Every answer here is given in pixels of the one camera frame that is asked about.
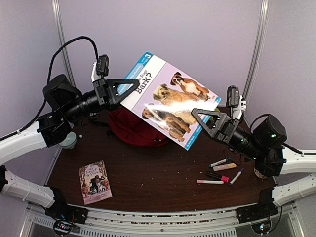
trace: wooden table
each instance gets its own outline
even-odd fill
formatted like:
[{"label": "wooden table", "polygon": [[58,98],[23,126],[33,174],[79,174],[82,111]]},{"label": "wooden table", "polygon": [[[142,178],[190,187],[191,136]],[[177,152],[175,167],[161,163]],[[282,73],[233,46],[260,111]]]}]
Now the wooden table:
[{"label": "wooden table", "polygon": [[[107,113],[101,113],[103,120]],[[103,160],[113,198],[88,205],[121,211],[168,212],[207,210],[255,203],[262,189],[273,187],[272,178],[261,180],[253,172],[254,162],[244,162],[235,169],[219,173],[233,178],[241,167],[245,170],[232,185],[197,184],[208,166],[224,159],[226,146],[202,132],[189,151],[170,141],[159,148],[139,148],[107,136],[107,128],[77,126],[82,138],[72,150],[63,150],[48,185],[60,188],[68,203],[83,205],[79,181],[80,167]],[[239,155],[229,150],[226,156],[239,163]]]}]

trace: marker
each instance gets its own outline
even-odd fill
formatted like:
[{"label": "marker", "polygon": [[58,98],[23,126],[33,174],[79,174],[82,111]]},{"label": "marker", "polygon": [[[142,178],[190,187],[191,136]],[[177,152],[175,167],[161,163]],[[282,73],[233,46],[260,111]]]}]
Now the marker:
[{"label": "marker", "polygon": [[242,174],[243,172],[243,168],[241,169],[241,171],[239,171],[237,173],[237,175],[233,178],[233,180],[229,183],[229,186],[233,185],[233,183],[236,181],[236,179]]},{"label": "marker", "polygon": [[232,168],[236,168],[237,165],[234,163],[230,163],[230,164],[224,164],[224,165],[219,165],[219,166],[215,166],[213,167],[214,171],[220,171],[220,170],[225,170],[225,169],[232,169]]},{"label": "marker", "polygon": [[223,184],[224,181],[214,181],[214,180],[197,180],[198,184]]},{"label": "marker", "polygon": [[220,161],[218,161],[218,162],[215,162],[214,164],[210,164],[209,167],[212,168],[212,167],[214,167],[214,166],[217,166],[217,165],[219,165],[219,164],[228,162],[228,161],[230,161],[230,160],[231,160],[231,158],[228,157],[227,159],[223,159],[223,160],[220,160]]},{"label": "marker", "polygon": [[212,177],[216,180],[221,180],[221,181],[224,181],[225,183],[228,183],[229,182],[229,177],[226,177],[224,175],[220,175],[220,174],[216,174],[216,173],[213,173],[213,172],[206,172],[206,175],[209,176],[209,177]]}]

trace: pink cap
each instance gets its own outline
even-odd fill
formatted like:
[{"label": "pink cap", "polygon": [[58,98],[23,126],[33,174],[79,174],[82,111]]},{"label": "pink cap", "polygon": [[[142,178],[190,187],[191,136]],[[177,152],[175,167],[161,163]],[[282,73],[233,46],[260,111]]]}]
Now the pink cap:
[{"label": "pink cap", "polygon": [[228,183],[229,182],[229,177],[223,175],[221,180],[226,182],[226,183]]}]

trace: gray wall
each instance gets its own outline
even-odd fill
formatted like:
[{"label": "gray wall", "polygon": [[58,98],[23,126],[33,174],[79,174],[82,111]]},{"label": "gray wall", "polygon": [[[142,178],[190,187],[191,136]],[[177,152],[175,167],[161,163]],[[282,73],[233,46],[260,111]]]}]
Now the gray wall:
[{"label": "gray wall", "polygon": [[[50,58],[59,48],[51,1],[0,2],[0,137],[28,123],[43,102]],[[53,76],[64,73],[61,58]],[[56,147],[31,152],[6,167],[28,180],[44,184]],[[17,236],[26,204],[0,195],[0,236]]]},{"label": "gray wall", "polygon": [[[124,78],[149,51],[185,71],[226,101],[228,86],[245,85],[261,1],[61,1],[67,40],[87,35],[110,58],[110,76]],[[76,85],[91,90],[93,50],[70,45]]]},{"label": "gray wall", "polygon": [[[272,1],[264,49],[248,104],[252,122],[264,113],[285,125],[287,142],[315,149],[316,1]],[[280,177],[282,184],[302,175]],[[316,196],[297,201],[308,237],[316,233]]]}]

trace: small book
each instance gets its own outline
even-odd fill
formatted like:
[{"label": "small book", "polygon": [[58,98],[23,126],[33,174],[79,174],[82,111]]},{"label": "small book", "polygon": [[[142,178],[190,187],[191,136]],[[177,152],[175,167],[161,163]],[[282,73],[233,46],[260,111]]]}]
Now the small book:
[{"label": "small book", "polygon": [[[125,79],[137,79],[140,85],[121,104],[186,150],[202,130],[191,115],[192,109],[214,111],[221,101],[197,80],[149,52]],[[129,87],[120,85],[118,93]],[[200,117],[205,123],[210,119]]]},{"label": "small book", "polygon": [[103,160],[79,169],[84,205],[112,197]]}]

